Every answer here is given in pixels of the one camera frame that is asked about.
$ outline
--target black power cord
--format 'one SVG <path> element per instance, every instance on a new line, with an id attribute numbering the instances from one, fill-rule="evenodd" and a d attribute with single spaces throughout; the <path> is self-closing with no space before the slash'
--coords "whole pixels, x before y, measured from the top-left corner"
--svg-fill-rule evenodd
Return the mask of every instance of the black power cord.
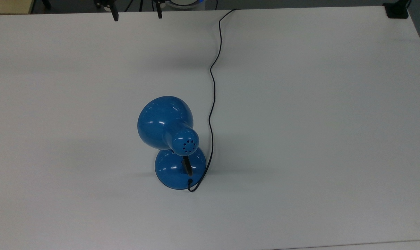
<path id="1" fill-rule="evenodd" d="M 219 52 L 217 53 L 216 59 L 214 60 L 213 64 L 210 66 L 210 75 L 211 78 L 213 80 L 213 104 L 211 106 L 210 109 L 210 114 L 208 115 L 208 126 L 210 127 L 210 133 L 211 133 L 211 153 L 210 153 L 210 158 L 208 159 L 208 163 L 207 166 L 205 167 L 205 171 L 204 174 L 202 174 L 202 177 L 199 179 L 199 181 L 196 184 L 196 187 L 191 190 L 191 183 L 193 182 L 192 179 L 188 179 L 188 191 L 190 192 L 194 192 L 196 191 L 196 189 L 199 187 L 199 185 L 201 184 L 202 180 L 205 177 L 205 174 L 207 174 L 208 168 L 210 166 L 211 163 L 211 159 L 213 158 L 213 149 L 214 149 L 214 136 L 213 136 L 213 128 L 211 127 L 211 115 L 213 114 L 213 109 L 214 109 L 214 103 L 216 101 L 216 82 L 214 81 L 214 76 L 213 76 L 213 66 L 215 65 L 215 63 L 217 62 L 217 59 L 219 58 L 219 55 L 221 54 L 221 49 L 222 49 L 222 32 L 221 32 L 221 21 L 222 19 L 224 19 L 228 14 L 230 14 L 231 12 L 235 11 L 235 10 L 239 10 L 239 9 L 232 9 L 231 11 L 229 11 L 227 14 L 225 14 L 220 20 L 219 20 L 219 39 L 220 39 L 220 44 L 219 44 Z"/>
<path id="2" fill-rule="evenodd" d="M 130 7 L 130 5 L 132 4 L 132 2 L 133 2 L 134 0 L 131 0 L 129 3 L 128 3 L 128 6 L 127 6 L 127 8 L 125 9 L 125 11 L 124 12 L 127 12 L 127 10 L 129 9 L 129 7 Z M 139 12 L 142 12 L 142 5 L 144 4 L 144 0 L 140 0 L 140 5 L 139 5 Z"/>

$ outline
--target floor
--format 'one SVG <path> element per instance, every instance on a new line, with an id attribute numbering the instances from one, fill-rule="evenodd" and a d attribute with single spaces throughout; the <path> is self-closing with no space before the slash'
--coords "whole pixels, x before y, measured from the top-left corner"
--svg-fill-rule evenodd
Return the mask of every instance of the floor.
<path id="1" fill-rule="evenodd" d="M 45 9 L 41 0 L 36 0 L 32 14 L 58 14 L 58 13 L 96 13 L 106 12 L 103 8 L 96 8 L 93 0 L 49 0 L 52 8 Z M 128 11 L 139 11 L 141 0 L 133 0 Z M 130 0 L 117 0 L 115 5 L 119 12 L 123 12 Z M 307 8 L 307 7 L 338 7 L 338 6 L 381 6 L 384 2 L 395 0 L 218 0 L 217 9 L 230 10 L 259 9 L 259 8 Z M 207 0 L 207 10 L 214 9 L 216 0 Z M 151 1 L 145 0 L 142 11 L 153 11 Z M 420 37 L 420 0 L 412 0 L 409 13 L 413 19 Z"/>

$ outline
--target blue desk lamp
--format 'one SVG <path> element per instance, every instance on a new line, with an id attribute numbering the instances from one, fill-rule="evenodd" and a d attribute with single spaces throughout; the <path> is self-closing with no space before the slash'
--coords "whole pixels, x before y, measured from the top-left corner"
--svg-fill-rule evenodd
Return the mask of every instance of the blue desk lamp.
<path id="1" fill-rule="evenodd" d="M 140 138 L 159 149 L 154 168 L 159 180 L 177 190 L 194 186 L 202 178 L 206 160 L 193 130 L 193 115 L 176 97 L 160 97 L 148 103 L 137 120 Z"/>

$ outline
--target black bracket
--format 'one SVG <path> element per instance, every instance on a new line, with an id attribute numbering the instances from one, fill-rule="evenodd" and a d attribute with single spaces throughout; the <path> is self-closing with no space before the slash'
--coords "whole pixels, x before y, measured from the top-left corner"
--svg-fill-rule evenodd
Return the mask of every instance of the black bracket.
<path id="1" fill-rule="evenodd" d="M 409 13 L 407 12 L 407 3 L 409 0 L 399 0 L 396 3 L 384 3 L 388 18 L 393 19 L 407 19 Z"/>
<path id="2" fill-rule="evenodd" d="M 94 0 L 94 4 L 96 7 L 102 5 L 104 7 L 110 8 L 111 14 L 113 14 L 113 18 L 117 22 L 119 21 L 119 13 L 116 5 L 114 4 L 115 1 L 116 0 Z"/>
<path id="3" fill-rule="evenodd" d="M 182 166 L 185 168 L 185 171 L 187 172 L 188 176 L 193 176 L 193 169 L 191 167 L 190 159 L 188 156 L 183 156 Z"/>
<path id="4" fill-rule="evenodd" d="M 153 0 L 153 2 L 156 4 L 156 10 L 157 10 L 157 17 L 159 17 L 159 19 L 162 18 L 162 9 L 161 9 L 161 5 L 164 3 L 165 4 L 165 0 Z"/>

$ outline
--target blue lamp base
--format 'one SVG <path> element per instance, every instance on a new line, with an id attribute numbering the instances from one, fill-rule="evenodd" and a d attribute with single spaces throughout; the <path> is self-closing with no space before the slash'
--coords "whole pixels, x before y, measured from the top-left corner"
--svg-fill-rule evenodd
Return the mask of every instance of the blue lamp base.
<path id="1" fill-rule="evenodd" d="M 182 160 L 182 156 L 175 154 L 171 149 L 161 150 L 157 154 L 154 168 L 157 177 L 165 186 L 177 190 L 187 189 L 189 179 L 193 180 L 190 186 L 194 186 L 204 174 L 207 161 L 200 148 L 189 155 L 192 176 L 188 176 L 182 165 Z"/>

